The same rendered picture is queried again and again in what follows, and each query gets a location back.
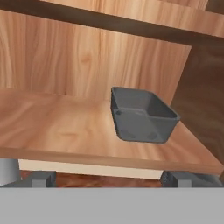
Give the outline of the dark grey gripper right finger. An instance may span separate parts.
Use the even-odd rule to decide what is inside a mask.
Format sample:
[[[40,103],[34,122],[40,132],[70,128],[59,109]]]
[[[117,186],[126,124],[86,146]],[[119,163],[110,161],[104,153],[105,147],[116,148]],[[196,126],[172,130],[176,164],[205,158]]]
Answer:
[[[164,171],[160,182],[162,187],[224,187],[217,175],[189,171]]]

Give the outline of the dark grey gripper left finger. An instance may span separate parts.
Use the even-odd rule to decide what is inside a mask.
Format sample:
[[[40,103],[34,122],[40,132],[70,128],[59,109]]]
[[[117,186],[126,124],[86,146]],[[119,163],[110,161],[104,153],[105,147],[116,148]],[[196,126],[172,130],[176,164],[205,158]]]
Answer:
[[[33,171],[26,178],[3,187],[46,188],[56,186],[56,171]]]

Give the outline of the dark grey tupperware container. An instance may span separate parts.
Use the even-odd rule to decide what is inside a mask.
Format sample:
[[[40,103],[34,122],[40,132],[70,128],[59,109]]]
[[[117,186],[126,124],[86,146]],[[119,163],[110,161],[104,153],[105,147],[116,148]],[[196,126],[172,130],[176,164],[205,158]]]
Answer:
[[[180,121],[156,94],[141,89],[112,87],[110,109],[116,134],[129,142],[164,144]]]

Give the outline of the wooden cabinet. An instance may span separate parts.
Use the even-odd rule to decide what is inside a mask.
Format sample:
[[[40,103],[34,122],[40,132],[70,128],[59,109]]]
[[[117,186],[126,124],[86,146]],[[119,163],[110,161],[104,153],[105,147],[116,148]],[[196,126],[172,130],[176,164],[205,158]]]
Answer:
[[[163,0],[0,0],[0,157],[146,176],[219,174],[183,124],[165,143],[116,134],[114,87],[171,102],[195,46],[224,50],[224,15]]]

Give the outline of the pale grey rounded object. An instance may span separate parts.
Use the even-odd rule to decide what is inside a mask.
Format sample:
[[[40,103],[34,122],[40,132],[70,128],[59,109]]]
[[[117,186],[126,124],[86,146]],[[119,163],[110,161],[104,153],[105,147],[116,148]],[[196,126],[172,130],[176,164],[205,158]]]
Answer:
[[[21,175],[18,160],[0,157],[0,186],[10,184],[20,179]]]

